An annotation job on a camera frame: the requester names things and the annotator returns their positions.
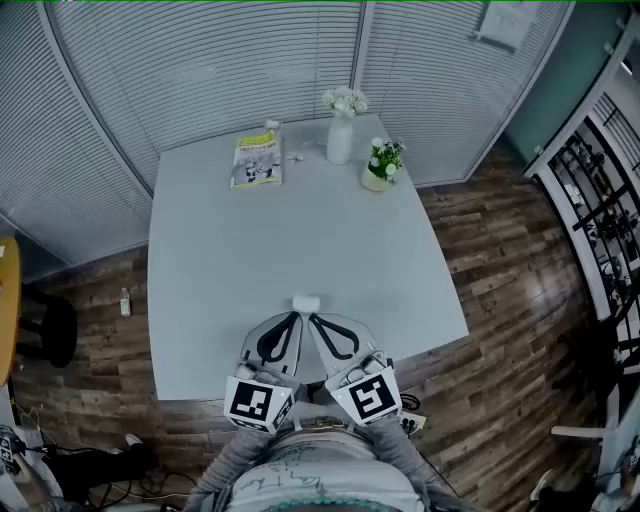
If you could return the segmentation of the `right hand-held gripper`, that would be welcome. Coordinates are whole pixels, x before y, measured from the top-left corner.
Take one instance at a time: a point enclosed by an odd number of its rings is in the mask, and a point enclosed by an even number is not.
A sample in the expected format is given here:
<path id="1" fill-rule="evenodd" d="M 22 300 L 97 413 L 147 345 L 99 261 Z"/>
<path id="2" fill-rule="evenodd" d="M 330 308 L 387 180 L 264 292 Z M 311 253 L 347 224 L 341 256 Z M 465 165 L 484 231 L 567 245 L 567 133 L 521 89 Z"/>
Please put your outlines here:
<path id="1" fill-rule="evenodd" d="M 364 324 L 312 313 L 307 326 L 329 378 L 325 388 L 354 423 L 371 425 L 401 410 L 394 368 Z"/>

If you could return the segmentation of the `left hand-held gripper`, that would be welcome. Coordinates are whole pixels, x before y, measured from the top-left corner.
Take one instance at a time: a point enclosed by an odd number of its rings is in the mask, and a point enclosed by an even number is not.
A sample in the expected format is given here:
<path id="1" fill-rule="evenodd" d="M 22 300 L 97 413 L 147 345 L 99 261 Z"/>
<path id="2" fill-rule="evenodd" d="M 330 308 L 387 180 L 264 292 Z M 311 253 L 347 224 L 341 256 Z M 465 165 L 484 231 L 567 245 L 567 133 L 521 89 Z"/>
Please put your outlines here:
<path id="1" fill-rule="evenodd" d="M 244 429 L 276 433 L 297 401 L 302 315 L 273 316 L 244 341 L 235 373 L 227 379 L 224 415 Z"/>

